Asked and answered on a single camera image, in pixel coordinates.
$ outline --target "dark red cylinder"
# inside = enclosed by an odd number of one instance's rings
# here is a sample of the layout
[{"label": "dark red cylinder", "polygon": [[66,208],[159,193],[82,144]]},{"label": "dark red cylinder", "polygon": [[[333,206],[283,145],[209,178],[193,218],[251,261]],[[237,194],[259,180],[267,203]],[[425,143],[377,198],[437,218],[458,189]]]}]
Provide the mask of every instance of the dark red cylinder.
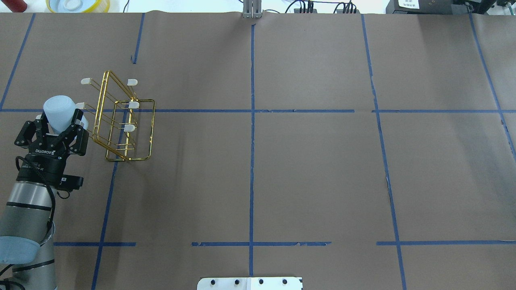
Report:
[{"label": "dark red cylinder", "polygon": [[2,2],[12,12],[23,12],[27,10],[27,3],[23,0],[2,0]]}]

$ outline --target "brand logo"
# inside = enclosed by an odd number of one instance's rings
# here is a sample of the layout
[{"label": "brand logo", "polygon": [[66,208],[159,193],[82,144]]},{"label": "brand logo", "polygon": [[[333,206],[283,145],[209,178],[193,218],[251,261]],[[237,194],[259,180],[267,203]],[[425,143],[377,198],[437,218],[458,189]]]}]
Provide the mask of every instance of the brand logo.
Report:
[{"label": "brand logo", "polygon": [[56,151],[48,151],[48,150],[39,150],[39,149],[36,149],[36,153],[44,153],[44,154],[50,154],[50,155],[54,155],[54,153],[56,153]]}]

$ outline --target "yellow rimmed container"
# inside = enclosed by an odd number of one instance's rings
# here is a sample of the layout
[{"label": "yellow rimmed container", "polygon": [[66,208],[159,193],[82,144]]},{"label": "yellow rimmed container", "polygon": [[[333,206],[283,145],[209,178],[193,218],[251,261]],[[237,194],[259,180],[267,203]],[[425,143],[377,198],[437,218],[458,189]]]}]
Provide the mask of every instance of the yellow rimmed container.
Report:
[{"label": "yellow rimmed container", "polygon": [[109,10],[109,0],[46,0],[53,13],[100,13]]}]

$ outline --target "gold wire rack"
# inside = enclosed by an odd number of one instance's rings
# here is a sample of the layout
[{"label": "gold wire rack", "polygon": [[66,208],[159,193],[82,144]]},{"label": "gold wire rack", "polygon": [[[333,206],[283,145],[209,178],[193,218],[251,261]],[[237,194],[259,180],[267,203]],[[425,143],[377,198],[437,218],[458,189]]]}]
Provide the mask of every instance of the gold wire rack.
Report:
[{"label": "gold wire rack", "polygon": [[[108,85],[115,83],[122,93],[112,93]],[[138,84],[136,79],[129,79],[125,85],[112,71],[105,71],[102,83],[99,85],[92,78],[83,78],[83,85],[91,85],[99,91],[99,101],[96,108],[87,103],[79,103],[78,107],[95,116],[95,122],[90,132],[93,141],[106,149],[106,160],[147,160],[152,153],[152,136],[154,133],[154,116],[156,102],[151,99],[138,99],[133,87]],[[142,103],[150,103],[152,109],[141,109]],[[148,138],[149,149],[137,150],[142,144],[136,142],[142,137],[138,135],[142,131],[137,118],[137,112],[151,112],[150,133]]]}]

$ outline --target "light blue joint cap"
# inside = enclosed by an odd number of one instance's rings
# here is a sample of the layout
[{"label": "light blue joint cap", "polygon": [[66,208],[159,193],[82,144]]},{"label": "light blue joint cap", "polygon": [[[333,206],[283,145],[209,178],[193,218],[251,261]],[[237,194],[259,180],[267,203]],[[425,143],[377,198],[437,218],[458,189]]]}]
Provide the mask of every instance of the light blue joint cap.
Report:
[{"label": "light blue joint cap", "polygon": [[0,237],[0,263],[27,264],[34,261],[40,246],[37,242],[21,237]]}]

